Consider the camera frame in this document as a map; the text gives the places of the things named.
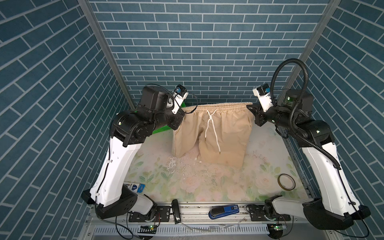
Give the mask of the beige drawstring shorts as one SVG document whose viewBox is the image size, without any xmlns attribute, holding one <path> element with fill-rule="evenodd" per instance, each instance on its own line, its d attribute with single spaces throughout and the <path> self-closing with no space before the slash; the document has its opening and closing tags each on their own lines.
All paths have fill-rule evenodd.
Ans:
<svg viewBox="0 0 384 240">
<path fill-rule="evenodd" d="M 249 103 L 220 103 L 186 107 L 173 133 L 172 153 L 181 158 L 195 145 L 205 163 L 243 166 L 254 115 Z"/>
</svg>

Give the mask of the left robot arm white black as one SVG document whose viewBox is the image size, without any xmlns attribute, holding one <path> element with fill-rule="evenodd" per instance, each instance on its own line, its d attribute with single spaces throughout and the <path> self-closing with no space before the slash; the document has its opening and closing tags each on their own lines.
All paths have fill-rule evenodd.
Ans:
<svg viewBox="0 0 384 240">
<path fill-rule="evenodd" d="M 133 159 L 146 138 L 164 126 L 176 130 L 185 112 L 181 105 L 188 96 L 185 87 L 173 92 L 159 85 L 147 85 L 136 110 L 117 114 L 110 125 L 109 146 L 95 184 L 82 192 L 82 199 L 94 205 L 97 216 L 104 220 L 127 213 L 139 213 L 145 220 L 156 216 L 157 204 L 125 185 Z"/>
</svg>

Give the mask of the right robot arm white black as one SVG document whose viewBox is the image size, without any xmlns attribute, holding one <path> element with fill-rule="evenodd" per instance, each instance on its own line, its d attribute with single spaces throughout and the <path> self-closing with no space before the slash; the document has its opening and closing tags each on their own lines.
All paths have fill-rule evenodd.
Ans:
<svg viewBox="0 0 384 240">
<path fill-rule="evenodd" d="M 307 201 L 288 199 L 276 195 L 265 201 L 264 211 L 267 218 L 276 215 L 291 215 L 304 218 L 319 230 L 346 230 L 355 221 L 364 220 L 371 215 L 367 206 L 360 204 L 354 195 L 338 158 L 335 138 L 330 126 L 320 120 L 312 119 L 313 96 L 305 93 L 297 110 L 293 107 L 298 100 L 299 90 L 286 92 L 280 106 L 272 104 L 268 85 L 253 90 L 259 103 L 248 105 L 254 114 L 255 123 L 262 126 L 267 122 L 276 128 L 289 128 L 289 116 L 293 113 L 293 127 L 303 139 L 296 139 L 307 157 L 321 197 Z"/>
</svg>

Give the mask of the green plastic basket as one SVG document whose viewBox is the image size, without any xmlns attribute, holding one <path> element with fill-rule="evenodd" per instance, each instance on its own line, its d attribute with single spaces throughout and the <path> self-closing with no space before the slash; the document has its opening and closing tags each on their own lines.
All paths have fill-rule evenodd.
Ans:
<svg viewBox="0 0 384 240">
<path fill-rule="evenodd" d="M 172 129 L 168 125 L 166 125 L 166 126 L 163 126 L 161 128 L 155 129 L 153 131 L 153 134 L 164 132 L 164 131 L 168 131 L 168 130 L 172 130 Z"/>
</svg>

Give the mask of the white blue paper card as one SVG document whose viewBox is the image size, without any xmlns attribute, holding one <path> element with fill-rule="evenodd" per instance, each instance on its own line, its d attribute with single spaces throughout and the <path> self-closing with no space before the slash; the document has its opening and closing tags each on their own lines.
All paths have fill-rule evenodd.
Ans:
<svg viewBox="0 0 384 240">
<path fill-rule="evenodd" d="M 134 182 L 124 182 L 124 185 L 134 193 L 142 194 L 146 185 Z"/>
</svg>

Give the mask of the black remote-like device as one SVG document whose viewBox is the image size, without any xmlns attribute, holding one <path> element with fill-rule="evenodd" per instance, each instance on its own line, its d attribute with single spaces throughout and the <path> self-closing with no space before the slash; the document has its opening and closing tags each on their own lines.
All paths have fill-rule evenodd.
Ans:
<svg viewBox="0 0 384 240">
<path fill-rule="evenodd" d="M 175 224 L 180 224 L 181 223 L 181 213 L 180 213 L 179 202 L 177 199 L 172 200 L 171 207 L 172 207 L 172 212 L 173 212 Z"/>
</svg>

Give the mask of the blue black stapler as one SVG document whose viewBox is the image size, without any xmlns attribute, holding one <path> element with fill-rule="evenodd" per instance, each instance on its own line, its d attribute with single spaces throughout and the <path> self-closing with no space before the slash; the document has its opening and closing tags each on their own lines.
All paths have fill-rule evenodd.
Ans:
<svg viewBox="0 0 384 240">
<path fill-rule="evenodd" d="M 218 207 L 212 208 L 209 211 L 209 218 L 211 220 L 215 220 L 215 219 L 223 218 L 233 214 L 237 214 L 239 212 L 240 210 L 238 205 L 218 206 Z"/>
</svg>

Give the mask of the left circuit board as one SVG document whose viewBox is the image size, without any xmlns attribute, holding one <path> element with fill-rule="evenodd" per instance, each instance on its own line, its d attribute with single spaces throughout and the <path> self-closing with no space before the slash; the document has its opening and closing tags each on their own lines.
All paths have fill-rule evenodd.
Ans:
<svg viewBox="0 0 384 240">
<path fill-rule="evenodd" d="M 140 226 L 138 228 L 138 235 L 151 234 L 155 235 L 157 233 L 158 226 L 149 225 L 149 226 Z"/>
</svg>

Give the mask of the circuit board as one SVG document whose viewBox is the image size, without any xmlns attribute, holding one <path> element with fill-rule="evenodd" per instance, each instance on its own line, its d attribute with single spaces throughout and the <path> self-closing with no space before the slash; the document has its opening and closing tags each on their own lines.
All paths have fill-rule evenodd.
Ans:
<svg viewBox="0 0 384 240">
<path fill-rule="evenodd" d="M 158 226 L 149 225 L 149 226 L 140 226 L 138 228 L 138 235 L 151 234 L 155 235 L 157 233 Z"/>
<path fill-rule="evenodd" d="M 284 234 L 284 228 L 282 225 L 272 224 L 267 225 L 267 227 L 269 231 L 268 237 L 273 240 L 279 240 Z"/>
</svg>

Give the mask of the right circuit board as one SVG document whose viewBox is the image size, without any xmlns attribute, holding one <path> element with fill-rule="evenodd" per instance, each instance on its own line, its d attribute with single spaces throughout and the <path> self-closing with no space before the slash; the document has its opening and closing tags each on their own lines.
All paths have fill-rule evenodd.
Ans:
<svg viewBox="0 0 384 240">
<path fill-rule="evenodd" d="M 284 228 L 282 225 L 272 224 L 267 225 L 267 227 L 269 231 L 268 237 L 273 240 L 279 240 L 284 234 Z"/>
</svg>

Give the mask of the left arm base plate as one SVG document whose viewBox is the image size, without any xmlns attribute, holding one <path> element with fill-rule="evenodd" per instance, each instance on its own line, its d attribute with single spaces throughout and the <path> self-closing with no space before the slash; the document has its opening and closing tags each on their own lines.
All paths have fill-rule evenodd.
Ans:
<svg viewBox="0 0 384 240">
<path fill-rule="evenodd" d="M 140 213 L 130 213 L 130 223 L 146 223 L 146 222 L 169 222 L 171 215 L 170 206 L 157 206 L 155 209 L 152 208 L 148 214 L 142 215 Z"/>
</svg>

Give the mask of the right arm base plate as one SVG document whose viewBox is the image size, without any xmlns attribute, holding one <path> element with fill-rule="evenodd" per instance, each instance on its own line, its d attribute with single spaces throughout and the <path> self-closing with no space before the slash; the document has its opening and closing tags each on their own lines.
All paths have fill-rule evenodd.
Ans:
<svg viewBox="0 0 384 240">
<path fill-rule="evenodd" d="M 249 213 L 252 222 L 288 222 L 292 218 L 290 215 L 279 215 L 275 212 L 267 213 L 265 206 L 249 204 L 246 206 L 246 211 Z"/>
</svg>

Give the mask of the aluminium front rail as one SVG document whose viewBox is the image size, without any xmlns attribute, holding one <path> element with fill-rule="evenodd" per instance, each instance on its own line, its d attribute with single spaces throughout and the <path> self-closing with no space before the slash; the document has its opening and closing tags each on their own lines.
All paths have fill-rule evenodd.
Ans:
<svg viewBox="0 0 384 240">
<path fill-rule="evenodd" d="M 94 201 L 87 201 L 88 205 L 94 205 L 96 208 L 96 215 L 101 220 L 108 218 L 115 218 L 127 214 L 129 222 L 132 223 L 141 223 L 141 222 L 168 222 L 170 216 L 173 216 L 175 224 L 183 223 L 187 220 L 191 214 L 200 214 L 203 216 L 204 220 L 221 220 L 228 216 L 235 217 L 240 216 L 240 214 L 246 214 L 250 217 L 252 222 L 278 222 L 278 221 L 288 221 L 293 217 L 292 214 L 279 214 L 273 209 L 273 205 L 270 202 L 265 202 L 264 205 L 255 205 L 248 204 L 244 207 L 239 205 L 225 205 L 225 206 L 216 206 L 209 207 L 207 210 L 204 210 L 203 207 L 183 207 L 179 204 L 172 203 L 171 206 L 168 205 L 157 205 L 154 204 L 149 212 L 145 215 L 139 213 L 133 208 L 133 201 L 129 201 L 127 204 L 121 206 L 112 204 L 111 206 L 104 207 L 103 205 L 98 206 Z"/>
</svg>

